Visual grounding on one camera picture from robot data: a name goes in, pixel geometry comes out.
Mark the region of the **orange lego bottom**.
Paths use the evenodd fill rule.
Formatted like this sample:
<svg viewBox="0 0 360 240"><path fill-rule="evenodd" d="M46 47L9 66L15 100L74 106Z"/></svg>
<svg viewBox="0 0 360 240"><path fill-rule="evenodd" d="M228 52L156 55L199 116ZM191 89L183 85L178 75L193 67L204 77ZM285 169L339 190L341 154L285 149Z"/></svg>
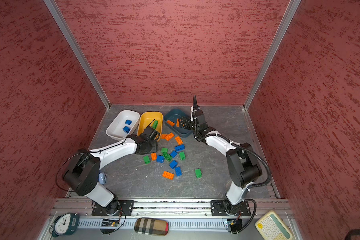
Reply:
<svg viewBox="0 0 360 240"><path fill-rule="evenodd" d="M174 174L172 174L170 172L167 172L167 171L164 171L163 174L162 174L163 178L166 178L166 179L169 179L169 180L173 180L174 176L175 176Z"/></svg>

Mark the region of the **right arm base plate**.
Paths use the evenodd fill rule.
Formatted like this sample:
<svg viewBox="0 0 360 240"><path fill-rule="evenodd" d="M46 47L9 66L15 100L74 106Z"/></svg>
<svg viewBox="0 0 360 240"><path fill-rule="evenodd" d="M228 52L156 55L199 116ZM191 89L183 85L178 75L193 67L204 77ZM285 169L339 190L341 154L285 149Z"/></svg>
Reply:
<svg viewBox="0 0 360 240"><path fill-rule="evenodd" d="M228 200L212 200L210 204L213 217L237 217L239 215L249 217L251 215L248 201L232 205Z"/></svg>

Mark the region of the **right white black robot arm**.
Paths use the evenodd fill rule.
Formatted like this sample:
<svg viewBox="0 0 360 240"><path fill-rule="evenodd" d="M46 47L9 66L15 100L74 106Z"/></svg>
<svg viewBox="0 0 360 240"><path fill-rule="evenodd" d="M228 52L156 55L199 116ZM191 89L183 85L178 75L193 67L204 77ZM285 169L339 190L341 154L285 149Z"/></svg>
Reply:
<svg viewBox="0 0 360 240"><path fill-rule="evenodd" d="M234 215L239 211L246 201L245 196L252 188L270 183L272 173L266 161L253 151L250 144L233 142L209 126L196 98L191 107L191 116L182 117L180 127L193 131L196 141L213 147L226 156L232 180L223 200L227 214Z"/></svg>

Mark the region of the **green long lego brick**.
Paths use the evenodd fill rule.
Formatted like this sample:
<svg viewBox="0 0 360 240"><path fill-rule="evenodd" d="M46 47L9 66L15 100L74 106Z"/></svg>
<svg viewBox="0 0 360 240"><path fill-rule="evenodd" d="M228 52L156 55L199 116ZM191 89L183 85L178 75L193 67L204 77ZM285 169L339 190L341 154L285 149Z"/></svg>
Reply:
<svg viewBox="0 0 360 240"><path fill-rule="evenodd" d="M155 130L157 128L157 126L158 126L158 121L154 120L152 128Z"/></svg>

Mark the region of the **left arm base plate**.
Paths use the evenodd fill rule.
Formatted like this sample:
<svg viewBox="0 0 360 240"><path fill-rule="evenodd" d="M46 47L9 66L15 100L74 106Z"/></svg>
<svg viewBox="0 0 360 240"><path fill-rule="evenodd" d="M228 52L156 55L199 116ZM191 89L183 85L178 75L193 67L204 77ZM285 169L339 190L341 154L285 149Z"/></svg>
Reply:
<svg viewBox="0 0 360 240"><path fill-rule="evenodd" d="M112 200L106 207L92 202L92 216L119 216L125 214L131 216L135 201L133 200Z"/></svg>

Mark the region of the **orange lego brick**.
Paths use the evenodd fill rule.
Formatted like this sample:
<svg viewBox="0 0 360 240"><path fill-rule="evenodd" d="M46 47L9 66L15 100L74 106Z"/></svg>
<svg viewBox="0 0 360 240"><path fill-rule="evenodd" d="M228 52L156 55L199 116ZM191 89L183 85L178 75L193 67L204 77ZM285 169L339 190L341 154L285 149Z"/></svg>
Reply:
<svg viewBox="0 0 360 240"><path fill-rule="evenodd" d="M175 125L175 123L172 122L172 121L170 121L170 120L167 120L167 123L168 123L171 127L173 127L173 126Z"/></svg>

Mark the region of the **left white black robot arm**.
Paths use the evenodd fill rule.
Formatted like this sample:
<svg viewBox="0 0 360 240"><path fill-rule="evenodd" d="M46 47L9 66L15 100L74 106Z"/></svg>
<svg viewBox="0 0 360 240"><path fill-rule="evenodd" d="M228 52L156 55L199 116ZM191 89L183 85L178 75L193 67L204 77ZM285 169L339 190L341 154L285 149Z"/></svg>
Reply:
<svg viewBox="0 0 360 240"><path fill-rule="evenodd" d="M108 215L114 215L120 209L119 200L100 184L100 170L128 155L156 153L159 138L160 133L148 126L140 135L128 135L119 143L90 151L80 149L66 161L68 165L62 172L62 180L77 195L87 197L96 207L108 211Z"/></svg>

